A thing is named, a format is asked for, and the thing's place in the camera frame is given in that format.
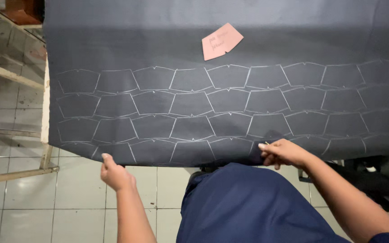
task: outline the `red object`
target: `red object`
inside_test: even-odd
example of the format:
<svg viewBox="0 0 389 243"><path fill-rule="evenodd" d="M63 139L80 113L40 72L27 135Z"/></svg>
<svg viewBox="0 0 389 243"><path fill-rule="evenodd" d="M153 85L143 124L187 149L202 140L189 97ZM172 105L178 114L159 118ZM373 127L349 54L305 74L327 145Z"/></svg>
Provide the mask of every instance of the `red object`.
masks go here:
<svg viewBox="0 0 389 243"><path fill-rule="evenodd" d="M6 0L5 15L17 25L43 23L44 0Z"/></svg>

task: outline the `wooden plank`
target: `wooden plank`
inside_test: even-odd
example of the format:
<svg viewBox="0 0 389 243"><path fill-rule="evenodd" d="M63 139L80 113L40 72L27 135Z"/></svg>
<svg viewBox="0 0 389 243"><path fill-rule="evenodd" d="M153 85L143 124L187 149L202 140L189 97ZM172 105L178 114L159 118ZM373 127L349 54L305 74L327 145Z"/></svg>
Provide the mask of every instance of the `wooden plank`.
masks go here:
<svg viewBox="0 0 389 243"><path fill-rule="evenodd" d="M12 81L15 81L15 82L27 85L27 86L32 87L34 89L38 89L38 90L43 90L44 89L44 85L39 84L39 83L37 83L35 81L32 81L30 79L27 79L25 77L22 77L20 75L17 75L17 74L15 74L13 72L10 72L10 71L2 68L2 67L0 67L0 76L4 77L6 79L9 79L9 80L12 80Z"/></svg>
<svg viewBox="0 0 389 243"><path fill-rule="evenodd" d="M47 144L49 142L49 105L51 99L51 86L49 78L49 62L46 58L45 66L45 91L43 94L43 114L41 117L41 137L40 141Z"/></svg>
<svg viewBox="0 0 389 243"><path fill-rule="evenodd" d="M40 29L43 28L43 25L19 25L23 29Z"/></svg>
<svg viewBox="0 0 389 243"><path fill-rule="evenodd" d="M40 168L47 169L49 167L49 161L51 160L52 146L43 144L43 154L41 156Z"/></svg>
<svg viewBox="0 0 389 243"><path fill-rule="evenodd" d="M26 136L26 137L40 137L40 133L32 131L21 131L21 130L5 130L0 129L0 134L3 135L14 135L14 136Z"/></svg>
<svg viewBox="0 0 389 243"><path fill-rule="evenodd" d="M4 174L0 174L0 182L6 181L6 180L14 180L14 179L19 179L19 178L29 177L29 176L49 174L49 173L58 172L58 171L59 171L59 167L52 167L52 168L47 168L47 169L32 169L32 170L4 173Z"/></svg>
<svg viewBox="0 0 389 243"><path fill-rule="evenodd" d="M14 59L14 58L11 58L11 57L8 56L7 54L2 54L2 53L0 53L0 57L3 57L3 58L5 58L5 59L9 60L10 62L16 63L16 64L18 64L18 65L20 65L20 66L25 65L25 63L23 63L22 61L19 61L19 60L16 60L16 59Z"/></svg>
<svg viewBox="0 0 389 243"><path fill-rule="evenodd" d="M33 39L36 39L40 42L43 42L43 43L46 43L44 42L43 40L41 40L40 38L38 38L37 36L31 34L30 32L26 31L24 28L20 27L19 25L17 25L16 23L14 23L11 19L7 18L5 15L3 15L2 13L0 13L0 18L5 20L6 22L8 22L10 25L12 25L13 27L15 27L16 29L19 29L20 31L24 32L27 36L30 36L31 38Z"/></svg>

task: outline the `white tile floor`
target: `white tile floor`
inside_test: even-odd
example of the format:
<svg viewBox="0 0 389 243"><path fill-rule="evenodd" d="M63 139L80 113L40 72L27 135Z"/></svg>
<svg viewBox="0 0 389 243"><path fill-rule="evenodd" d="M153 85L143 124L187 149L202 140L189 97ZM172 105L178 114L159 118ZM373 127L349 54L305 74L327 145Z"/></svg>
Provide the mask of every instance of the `white tile floor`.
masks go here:
<svg viewBox="0 0 389 243"><path fill-rule="evenodd" d="M24 61L28 64L7 68L42 82L44 62L30 55L40 46L27 38ZM40 92L0 78L0 128L38 131L41 104ZM36 138L0 135L0 173L38 168L41 152ZM52 157L51 163L60 167L58 173L0 182L0 243L116 242L115 192L100 180L101 163L59 149ZM127 170L137 178L157 241L175 242L181 199L190 174L197 169L128 166ZM284 166L279 173L336 233L346 237L314 186L299 182L293 167Z"/></svg>

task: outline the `person's left hand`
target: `person's left hand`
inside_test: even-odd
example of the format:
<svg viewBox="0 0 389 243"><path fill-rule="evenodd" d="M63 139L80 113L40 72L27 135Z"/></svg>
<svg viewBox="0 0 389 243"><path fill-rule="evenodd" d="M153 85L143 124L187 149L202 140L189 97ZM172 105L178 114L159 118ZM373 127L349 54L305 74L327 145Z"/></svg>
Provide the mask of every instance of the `person's left hand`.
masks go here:
<svg viewBox="0 0 389 243"><path fill-rule="evenodd" d="M103 153L103 164L100 177L102 181L116 192L122 189L136 189L136 178L127 170L115 163L110 154Z"/></svg>

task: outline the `dark gray fabric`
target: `dark gray fabric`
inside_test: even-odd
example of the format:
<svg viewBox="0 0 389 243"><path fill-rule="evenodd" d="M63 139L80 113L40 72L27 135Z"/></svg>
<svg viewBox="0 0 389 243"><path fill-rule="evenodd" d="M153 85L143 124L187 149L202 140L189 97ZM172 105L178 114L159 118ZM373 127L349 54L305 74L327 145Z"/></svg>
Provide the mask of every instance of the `dark gray fabric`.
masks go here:
<svg viewBox="0 0 389 243"><path fill-rule="evenodd" d="M244 39L204 61L225 23ZM259 164L257 142L280 138L389 154L389 0L53 0L44 31L49 143L81 156Z"/></svg>

